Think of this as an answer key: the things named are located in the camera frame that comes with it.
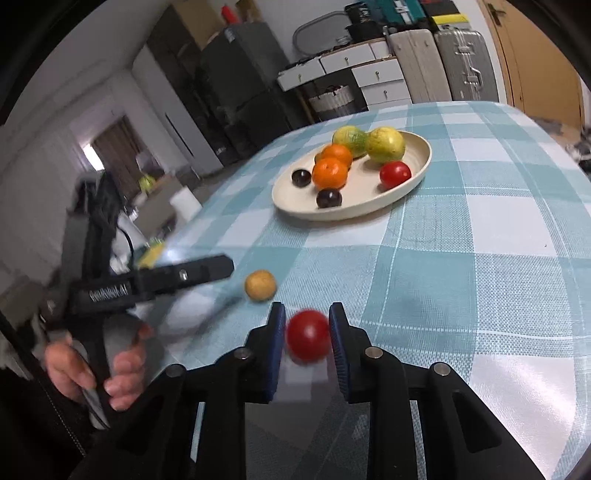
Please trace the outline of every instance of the plate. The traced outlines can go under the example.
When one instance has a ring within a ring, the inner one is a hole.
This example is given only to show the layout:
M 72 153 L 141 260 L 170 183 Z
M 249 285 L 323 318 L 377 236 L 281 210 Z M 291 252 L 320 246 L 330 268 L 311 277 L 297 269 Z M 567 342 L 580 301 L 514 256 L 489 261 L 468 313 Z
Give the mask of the plate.
M 298 168 L 312 171 L 314 156 L 324 148 L 316 148 L 293 162 L 279 176 L 271 193 L 275 206 L 288 215 L 305 220 L 345 220 L 380 210 L 400 200 L 415 188 L 425 176 L 431 163 L 431 145 L 423 137 L 400 131 L 406 141 L 402 161 L 408 165 L 413 176 L 402 185 L 384 190 L 379 181 L 380 165 L 366 155 L 353 162 L 347 185 L 341 189 L 343 204 L 340 207 L 319 209 L 316 205 L 318 189 L 313 183 L 302 189 L 291 182 L 291 174 Z

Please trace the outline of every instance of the red tomato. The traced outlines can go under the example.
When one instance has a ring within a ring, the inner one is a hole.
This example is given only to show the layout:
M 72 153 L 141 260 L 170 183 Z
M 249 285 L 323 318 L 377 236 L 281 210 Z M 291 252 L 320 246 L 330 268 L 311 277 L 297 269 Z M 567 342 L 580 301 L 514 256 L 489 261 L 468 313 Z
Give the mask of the red tomato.
M 388 190 L 403 184 L 412 176 L 413 174 L 410 172 L 408 165 L 401 161 L 386 163 L 379 169 L 379 179 Z
M 315 310 L 296 313 L 287 324 L 285 341 L 291 354 L 298 360 L 321 360 L 330 349 L 328 318 Z

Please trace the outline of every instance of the black plum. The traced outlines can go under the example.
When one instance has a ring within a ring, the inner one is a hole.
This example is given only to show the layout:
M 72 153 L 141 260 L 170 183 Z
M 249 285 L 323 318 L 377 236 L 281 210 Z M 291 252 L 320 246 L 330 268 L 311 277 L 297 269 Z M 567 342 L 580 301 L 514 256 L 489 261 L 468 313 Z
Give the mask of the black plum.
M 303 169 L 299 168 L 291 174 L 291 182 L 299 188 L 307 187 L 312 181 L 312 174 Z
M 339 207 L 343 203 L 343 196 L 337 189 L 324 189 L 316 196 L 318 208 Z

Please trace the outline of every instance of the ceiling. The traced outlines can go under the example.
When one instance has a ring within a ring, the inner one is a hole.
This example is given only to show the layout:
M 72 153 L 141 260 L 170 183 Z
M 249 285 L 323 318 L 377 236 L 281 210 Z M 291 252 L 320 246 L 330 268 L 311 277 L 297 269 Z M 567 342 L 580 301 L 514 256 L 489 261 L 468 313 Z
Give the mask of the ceiling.
M 66 105 L 129 66 L 170 0 L 107 0 L 50 53 L 17 100 L 0 140 L 19 150 Z

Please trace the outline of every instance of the screw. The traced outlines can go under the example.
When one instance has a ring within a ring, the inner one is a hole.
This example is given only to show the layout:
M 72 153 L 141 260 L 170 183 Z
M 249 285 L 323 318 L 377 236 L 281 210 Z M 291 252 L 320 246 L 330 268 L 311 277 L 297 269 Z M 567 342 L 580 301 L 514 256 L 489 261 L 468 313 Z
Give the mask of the screw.
M 234 350 L 234 356 L 239 360 L 246 360 L 248 357 L 251 356 L 251 351 L 246 347 L 240 347 Z
M 169 365 L 164 370 L 166 372 L 166 376 L 170 378 L 180 377 L 183 373 L 185 373 L 186 369 L 184 366 L 179 364 Z
M 384 351 L 376 346 L 370 346 L 365 349 L 365 355 L 370 358 L 380 358 L 383 354 Z
M 433 370 L 437 375 L 441 375 L 442 377 L 448 376 L 452 373 L 452 368 L 448 364 L 444 364 L 443 362 L 439 362 L 433 365 Z

